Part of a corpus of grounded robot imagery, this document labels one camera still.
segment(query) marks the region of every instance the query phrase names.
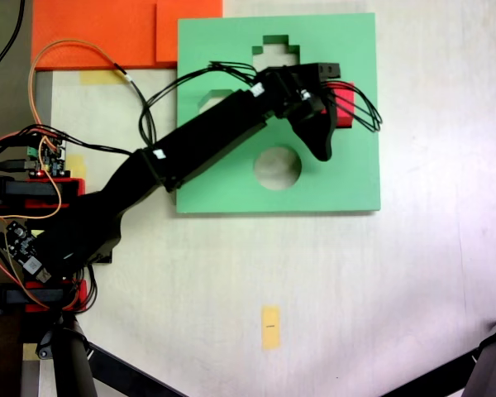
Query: yellow tape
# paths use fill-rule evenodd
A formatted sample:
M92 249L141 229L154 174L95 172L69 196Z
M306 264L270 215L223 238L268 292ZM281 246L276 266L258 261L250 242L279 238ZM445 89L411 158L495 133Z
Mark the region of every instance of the yellow tape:
M86 179L86 165L81 155L66 155L66 170L72 178Z
M261 310L263 350L276 349L281 344L279 327L279 307L263 306Z
M22 360L23 361L39 361L39 357L35 353L36 343L24 343L22 345Z
M126 80L119 70L81 70L79 82L81 85L114 85L125 84Z

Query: orange board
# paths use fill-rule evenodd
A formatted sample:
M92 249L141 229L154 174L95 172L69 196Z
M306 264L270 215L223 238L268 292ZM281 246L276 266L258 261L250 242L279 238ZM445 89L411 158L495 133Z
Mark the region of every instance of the orange board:
M31 58L52 41L74 38L100 46L124 68L175 67L178 18L221 15L222 0L33 0ZM94 50L62 45L37 70L111 67Z
M175 68L178 59L178 20L220 18L222 0L158 0L156 15L156 63L160 68Z

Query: circular hole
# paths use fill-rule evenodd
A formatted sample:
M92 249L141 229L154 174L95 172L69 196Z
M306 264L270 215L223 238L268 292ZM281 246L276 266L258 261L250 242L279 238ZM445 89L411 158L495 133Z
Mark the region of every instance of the circular hole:
M288 147L271 147L255 161L255 177L270 190L284 190L293 186L301 174L301 159Z

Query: green foam board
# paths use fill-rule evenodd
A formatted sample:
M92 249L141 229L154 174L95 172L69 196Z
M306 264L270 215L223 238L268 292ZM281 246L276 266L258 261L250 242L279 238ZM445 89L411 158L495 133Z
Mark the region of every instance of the green foam board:
M302 64L337 62L342 79L355 83L377 102L374 14L253 17L179 21L178 74L207 66L210 60L251 64L253 54L272 38L288 37ZM178 88L178 124L196 117L212 92L246 89L222 73L205 74ZM314 158L286 120L268 126L177 194L179 213L265 213L374 211L380 209L379 141L357 122L335 130L333 156ZM263 187L255 177L259 155L273 146L294 149L302 161L298 181L285 190Z

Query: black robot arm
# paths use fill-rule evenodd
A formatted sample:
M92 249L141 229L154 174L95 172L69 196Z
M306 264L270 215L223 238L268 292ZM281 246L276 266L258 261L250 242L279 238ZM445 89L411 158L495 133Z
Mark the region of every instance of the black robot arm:
M55 227L33 241L37 260L52 278L72 275L120 241L123 214L160 186L180 188L265 127L287 118L319 160L331 157L336 108L322 83L340 77L338 64L268 68L153 147L134 152L99 192L80 196Z

